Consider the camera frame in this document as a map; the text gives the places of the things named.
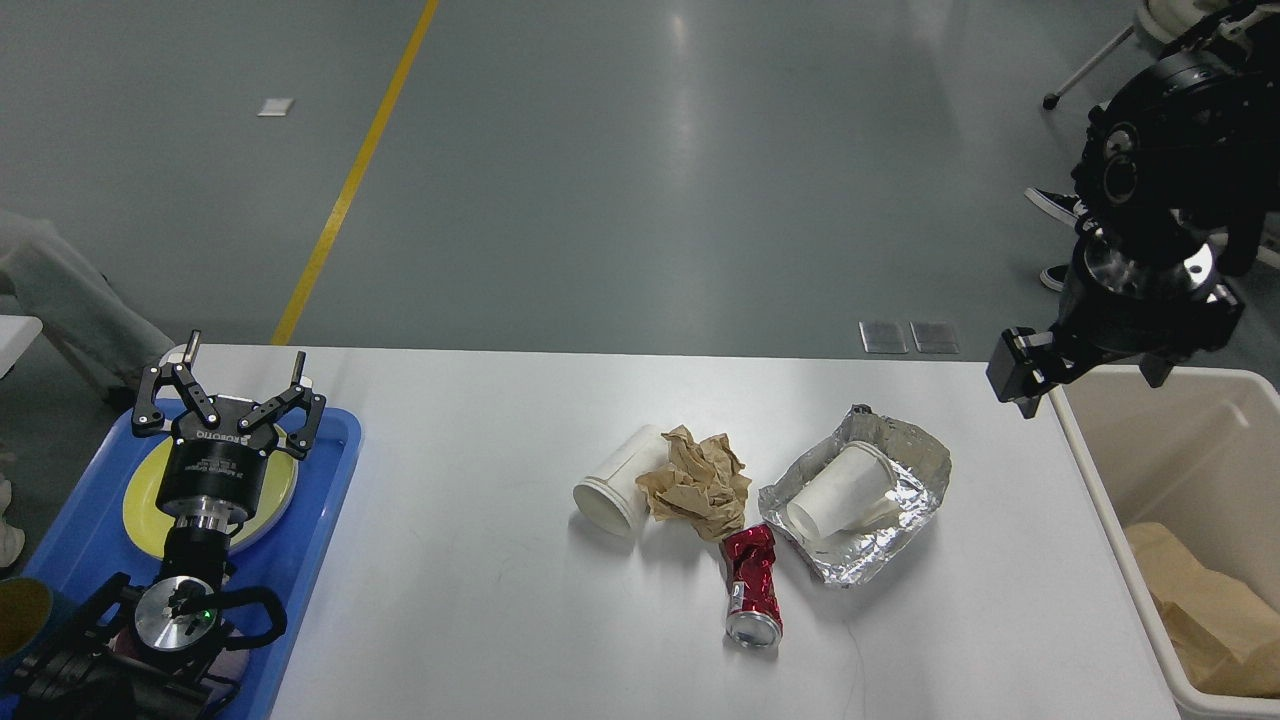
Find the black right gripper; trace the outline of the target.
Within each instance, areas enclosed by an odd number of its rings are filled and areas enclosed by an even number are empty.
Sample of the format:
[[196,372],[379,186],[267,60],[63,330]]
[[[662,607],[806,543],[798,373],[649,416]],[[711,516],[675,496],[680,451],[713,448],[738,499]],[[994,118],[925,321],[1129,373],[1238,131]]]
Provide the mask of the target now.
[[1146,383],[1158,389],[1194,354],[1225,347],[1244,309],[1202,236],[1170,231],[1135,241],[1083,231],[1056,322],[1002,331],[986,375],[997,400],[1025,419],[1052,388],[1126,357],[1139,357]]

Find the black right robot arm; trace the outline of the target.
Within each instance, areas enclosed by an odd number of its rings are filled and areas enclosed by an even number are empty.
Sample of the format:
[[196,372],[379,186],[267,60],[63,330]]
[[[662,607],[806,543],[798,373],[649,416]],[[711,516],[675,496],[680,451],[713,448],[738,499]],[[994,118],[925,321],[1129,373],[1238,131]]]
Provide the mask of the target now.
[[1004,404],[1138,357],[1148,386],[1225,347],[1244,311],[1229,279],[1277,210],[1277,4],[1236,1],[1170,44],[1091,111],[1073,169],[1084,204],[1056,322],[1005,331],[988,363]]

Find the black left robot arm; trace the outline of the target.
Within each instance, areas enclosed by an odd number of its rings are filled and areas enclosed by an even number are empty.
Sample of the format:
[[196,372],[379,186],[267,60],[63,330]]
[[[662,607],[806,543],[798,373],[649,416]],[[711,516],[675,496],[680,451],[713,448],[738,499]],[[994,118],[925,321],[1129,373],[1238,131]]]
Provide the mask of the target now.
[[146,585],[118,573],[70,618],[20,652],[6,689],[18,719],[210,719],[241,682],[219,660],[268,647],[289,625],[265,585],[229,588],[234,529],[256,518],[270,460],[305,460],[326,407],[297,352],[265,400],[209,393],[195,375],[201,334],[147,365],[131,411],[137,438],[172,447],[156,509],[172,519]]

